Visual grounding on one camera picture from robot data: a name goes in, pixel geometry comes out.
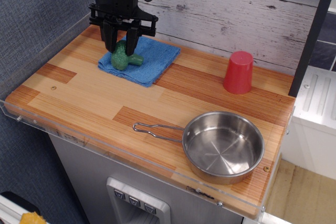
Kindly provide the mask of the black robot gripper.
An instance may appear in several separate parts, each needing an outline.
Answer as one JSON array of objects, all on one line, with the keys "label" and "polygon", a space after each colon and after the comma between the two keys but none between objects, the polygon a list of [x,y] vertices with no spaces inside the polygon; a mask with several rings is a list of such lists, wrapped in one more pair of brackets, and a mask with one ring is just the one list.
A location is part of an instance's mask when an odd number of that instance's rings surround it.
[{"label": "black robot gripper", "polygon": [[139,37],[154,36],[158,18],[141,10],[139,0],[108,0],[104,4],[90,4],[90,24],[103,29],[103,41],[106,49],[113,53],[117,44],[118,31],[127,31],[126,53],[134,54]]}]

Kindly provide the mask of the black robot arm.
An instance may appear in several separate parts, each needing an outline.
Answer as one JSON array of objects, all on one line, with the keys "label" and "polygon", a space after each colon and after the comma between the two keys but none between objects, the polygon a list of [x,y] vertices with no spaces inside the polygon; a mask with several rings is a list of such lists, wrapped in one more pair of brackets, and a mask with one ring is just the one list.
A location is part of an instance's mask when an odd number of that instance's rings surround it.
[{"label": "black robot arm", "polygon": [[125,53],[134,53],[139,37],[155,36],[158,17],[141,10],[139,0],[95,0],[89,5],[90,24],[100,27],[101,38],[109,52],[114,52],[118,31],[125,31]]}]

